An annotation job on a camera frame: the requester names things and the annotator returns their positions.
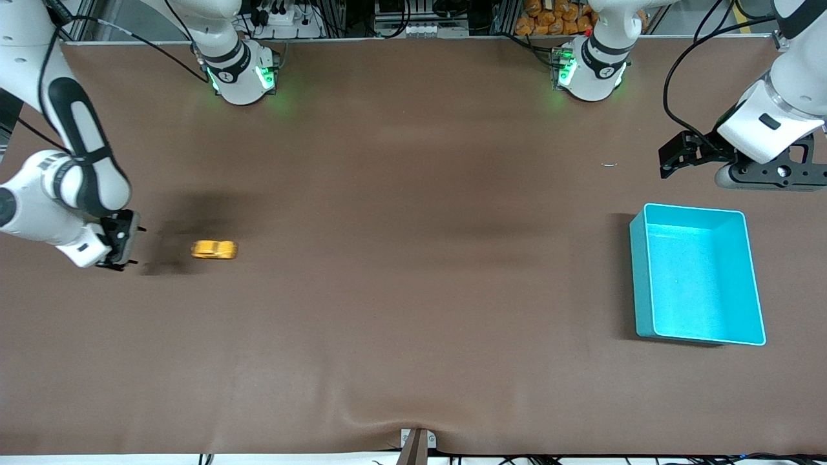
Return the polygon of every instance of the teal plastic bin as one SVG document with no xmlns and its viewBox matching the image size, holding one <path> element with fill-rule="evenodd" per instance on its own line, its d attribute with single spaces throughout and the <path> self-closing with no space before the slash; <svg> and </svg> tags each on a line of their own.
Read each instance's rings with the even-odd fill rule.
<svg viewBox="0 0 827 465">
<path fill-rule="evenodd" d="M 646 204 L 629 230 L 639 335 L 766 343 L 743 213 Z"/>
</svg>

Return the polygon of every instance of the toy car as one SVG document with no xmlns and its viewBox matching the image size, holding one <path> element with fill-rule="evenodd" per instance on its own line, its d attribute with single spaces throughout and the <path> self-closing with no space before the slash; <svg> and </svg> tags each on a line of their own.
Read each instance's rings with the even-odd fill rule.
<svg viewBox="0 0 827 465">
<path fill-rule="evenodd" d="M 236 257 L 238 246 L 233 241 L 196 241 L 192 253 L 195 258 L 231 260 Z"/>
</svg>

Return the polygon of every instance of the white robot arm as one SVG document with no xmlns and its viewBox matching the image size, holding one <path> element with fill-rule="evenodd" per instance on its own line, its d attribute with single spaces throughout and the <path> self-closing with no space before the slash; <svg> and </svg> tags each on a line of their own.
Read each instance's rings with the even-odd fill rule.
<svg viewBox="0 0 827 465">
<path fill-rule="evenodd" d="M 827 2 L 774 0 L 789 48 L 703 138 L 691 131 L 660 150 L 661 177 L 709 161 L 727 165 L 715 182 L 727 189 L 818 190 L 827 165 L 813 162 L 813 132 L 827 121 Z M 801 161 L 790 147 L 804 150 Z"/>
<path fill-rule="evenodd" d="M 141 0 L 192 38 L 213 87 L 235 105 L 254 103 L 275 90 L 278 63 L 273 50 L 241 40 L 232 19 L 241 0 Z"/>
<path fill-rule="evenodd" d="M 575 37 L 562 46 L 571 50 L 571 57 L 560 69 L 552 71 L 557 87 L 586 102 L 609 97 L 620 85 L 626 58 L 640 37 L 643 23 L 638 10 L 676 1 L 590 0 L 589 5 L 600 14 L 600 20 L 589 36 Z"/>
<path fill-rule="evenodd" d="M 88 95 L 54 43 L 44 4 L 0 2 L 0 36 L 0 88 L 43 113 L 69 149 L 37 152 L 0 185 L 0 232 L 54 245 L 77 266 L 107 263 L 113 252 L 118 265 L 125 264 L 127 247 L 108 240 L 100 218 L 128 216 L 127 231 L 119 231 L 124 236 L 137 228 L 137 216 L 132 222 L 131 212 L 122 210 L 131 187 Z M 110 231 L 120 228 L 115 223 L 106 223 Z"/>
</svg>

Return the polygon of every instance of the brown fabric mat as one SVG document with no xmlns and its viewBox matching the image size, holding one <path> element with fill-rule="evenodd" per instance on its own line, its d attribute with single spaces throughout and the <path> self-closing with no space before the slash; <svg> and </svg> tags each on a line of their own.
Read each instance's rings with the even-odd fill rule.
<svg viewBox="0 0 827 465">
<path fill-rule="evenodd" d="M 659 179 L 687 43 L 640 41 L 591 104 L 508 41 L 297 44 L 244 108 L 149 48 L 64 47 L 150 231 L 121 274 L 0 238 L 0 452 L 338 452 L 416 425 L 453 453 L 824 452 L 825 194 Z M 774 56 L 702 47 L 675 111 L 708 129 Z M 15 131 L 0 179 L 43 148 Z M 746 213 L 766 347 L 635 335 L 647 202 Z M 239 257 L 190 259 L 199 238 Z"/>
</svg>

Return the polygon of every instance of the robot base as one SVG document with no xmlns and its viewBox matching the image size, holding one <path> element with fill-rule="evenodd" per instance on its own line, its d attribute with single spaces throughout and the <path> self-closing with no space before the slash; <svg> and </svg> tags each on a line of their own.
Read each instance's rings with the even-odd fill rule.
<svg viewBox="0 0 827 465">
<path fill-rule="evenodd" d="M 598 78 L 595 72 L 585 65 L 586 61 L 582 55 L 587 40 L 586 36 L 578 36 L 552 51 L 552 63 L 559 65 L 552 68 L 552 82 L 555 89 L 566 90 L 575 98 L 597 102 L 609 97 L 620 85 L 626 64 L 616 73 L 614 69 L 608 68 L 616 77 Z"/>
<path fill-rule="evenodd" d="M 247 69 L 238 76 L 238 81 L 225 83 L 210 78 L 216 95 L 221 95 L 233 105 L 249 105 L 267 94 L 275 94 L 275 86 L 281 67 L 279 54 L 256 41 L 244 41 L 250 47 L 251 59 Z"/>
</svg>

